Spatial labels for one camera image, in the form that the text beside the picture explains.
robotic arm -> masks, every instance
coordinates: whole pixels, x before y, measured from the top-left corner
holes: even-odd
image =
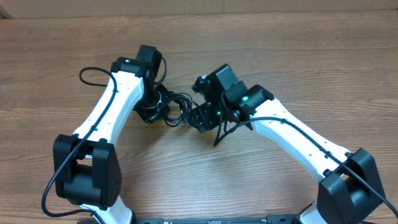
[[[112,79],[86,121],[72,136],[59,135],[54,142],[55,170],[77,144],[77,155],[63,168],[55,179],[59,197],[95,213],[99,223],[120,224],[170,224],[231,222],[236,220],[170,220],[137,219],[121,200],[121,171],[115,147],[118,136],[132,110],[147,123],[167,116],[173,95],[163,85],[155,86],[154,79],[162,60],[155,47],[142,45],[136,59],[120,57],[112,64],[111,72],[118,92],[108,112],[95,131],[86,139],[94,123],[104,111],[113,94]],[[357,179],[350,176],[345,167],[355,171],[362,179],[385,197],[373,157],[364,149],[355,154],[321,137],[315,131],[289,113],[272,93],[259,85],[247,89],[239,81],[229,65],[223,65],[213,73],[198,77],[192,86],[201,93],[204,104],[190,110],[189,125],[204,133],[219,128],[215,144],[238,126],[249,129],[275,141],[308,170],[319,183],[318,200],[299,214],[269,215],[265,218],[243,218],[240,223],[347,223],[363,221],[381,201]],[[219,138],[222,123],[234,122],[237,126]],[[329,154],[325,154],[313,142],[317,142]],[[345,165],[337,163],[338,159]],[[77,163],[77,159],[92,159],[93,165]],[[345,180],[342,175],[348,174]]]

wood grain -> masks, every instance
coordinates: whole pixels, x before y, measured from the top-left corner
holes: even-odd
[[[88,217],[53,219],[41,211],[52,144],[81,124],[103,91],[80,83],[78,71],[109,68],[141,44],[167,59],[169,90],[193,94],[197,76],[229,63],[247,86],[266,87],[329,140],[351,151],[364,147],[398,205],[395,11],[1,20],[1,223]],[[87,79],[107,81],[94,72]],[[270,140],[247,129],[216,148],[214,138],[214,131],[149,125],[130,115],[117,148],[125,204],[138,217],[261,217],[299,212],[316,199],[316,183]],[[54,191],[48,207],[75,208]],[[384,205],[369,220],[395,222]]]
[[[398,0],[0,0],[13,18],[396,10]]]

wooden table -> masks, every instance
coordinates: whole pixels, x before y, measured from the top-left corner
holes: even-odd
[[[364,147],[398,206],[397,11],[1,20],[1,223],[88,217],[42,213],[52,144],[72,134],[103,92],[82,84],[79,70],[109,69],[141,44],[167,59],[169,90],[193,94],[197,76],[228,63],[247,86],[266,87],[329,140]],[[213,148],[215,134],[146,124],[132,113],[117,148],[126,205],[138,217],[262,217],[297,213],[316,199],[315,181],[275,143],[242,128]],[[54,189],[47,205],[76,208]],[[395,222],[385,205],[369,220]]]

black end effector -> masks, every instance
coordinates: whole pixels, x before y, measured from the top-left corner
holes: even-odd
[[[162,54],[155,47],[141,45],[136,59],[119,57],[112,63],[112,72],[130,72],[142,77],[144,96],[134,107],[134,111],[147,123],[153,123],[167,115],[172,95],[162,84],[155,86],[155,78],[162,62]]]
[[[385,197],[373,156],[364,149],[354,154],[348,152],[346,156],[345,164]],[[325,172],[325,178],[319,183],[318,211],[329,224],[361,223],[382,202],[354,177],[343,180],[341,174],[345,174],[341,167]]]
[[[274,95],[260,85],[247,89],[227,64],[205,77],[198,77],[192,89],[206,101],[191,110],[189,120],[201,133],[217,127],[220,122],[246,121],[259,105],[274,99]]]
[[[53,145],[55,170],[79,141],[77,135],[57,137]],[[92,166],[77,163],[77,159],[84,159],[86,155],[92,156]],[[76,159],[72,159],[55,180],[55,190],[59,197],[74,205],[85,203],[106,210],[116,202],[121,184],[122,174],[114,145],[100,139],[84,142]]]

tabletop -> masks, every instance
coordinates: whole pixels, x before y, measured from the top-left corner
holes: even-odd
[[[120,56],[134,58],[141,44],[166,58],[171,91],[201,103],[191,85],[228,63],[247,86],[267,88],[330,141],[365,148],[398,206],[398,11],[0,20],[1,223],[89,217],[43,214],[52,144],[79,127],[104,90],[81,83],[80,69],[109,69]],[[108,77],[88,72],[86,79]],[[138,217],[223,218],[298,213],[316,200],[317,183],[276,143],[247,128],[217,147],[215,136],[131,113],[116,149],[124,203]],[[76,208],[54,189],[47,206]],[[396,222],[385,205],[368,220]]]

